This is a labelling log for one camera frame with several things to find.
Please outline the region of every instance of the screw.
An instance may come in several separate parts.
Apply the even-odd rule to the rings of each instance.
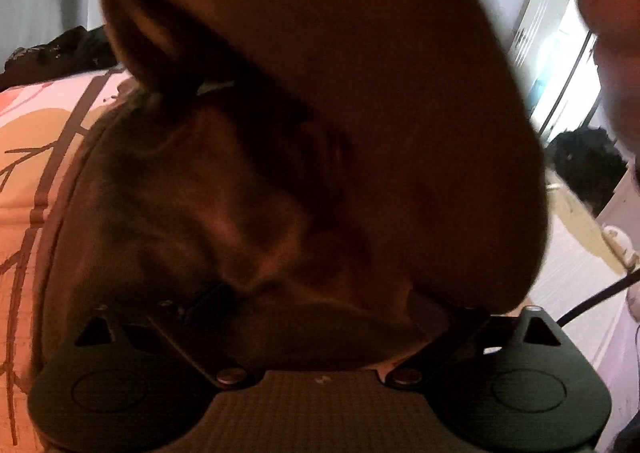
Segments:
[[[422,374],[412,368],[402,368],[391,373],[391,378],[396,385],[413,386],[420,383]]]
[[[221,385],[233,386],[242,383],[248,374],[242,368],[225,368],[218,372],[216,379]]]

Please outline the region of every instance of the black device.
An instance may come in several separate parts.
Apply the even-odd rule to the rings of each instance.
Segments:
[[[207,341],[194,308],[101,307],[28,399],[44,442],[73,453],[593,451],[606,386],[537,306],[518,318],[452,309],[453,324],[383,384],[374,371],[253,372]]]

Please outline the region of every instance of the triangular hole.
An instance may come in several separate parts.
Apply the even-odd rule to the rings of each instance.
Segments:
[[[113,337],[107,321],[95,317],[84,328],[82,335],[76,341],[77,347],[93,347],[95,345],[109,345],[113,343]]]
[[[524,336],[525,343],[531,343],[532,345],[546,345],[548,347],[559,347],[560,341],[546,326],[545,322],[541,318],[531,318],[529,320],[529,327],[527,333]]]

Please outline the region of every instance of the patterned fabric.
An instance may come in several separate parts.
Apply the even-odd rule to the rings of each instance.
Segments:
[[[0,453],[42,450],[23,382],[40,230],[82,138],[128,78],[114,68],[0,93]]]

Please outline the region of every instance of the black cable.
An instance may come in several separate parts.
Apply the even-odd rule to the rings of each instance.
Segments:
[[[632,285],[638,283],[640,281],[640,269],[633,271],[632,273],[627,274],[622,279],[615,282],[613,285],[610,285],[606,289],[601,290],[597,294],[594,294],[590,298],[586,299],[578,306],[572,308],[569,312],[567,312],[564,316],[562,316],[558,320],[558,325],[564,327],[567,323],[573,321],[578,316],[584,314],[589,309],[594,306],[606,301],[612,296],[615,296],[619,292],[622,292],[625,289],[628,289]]]

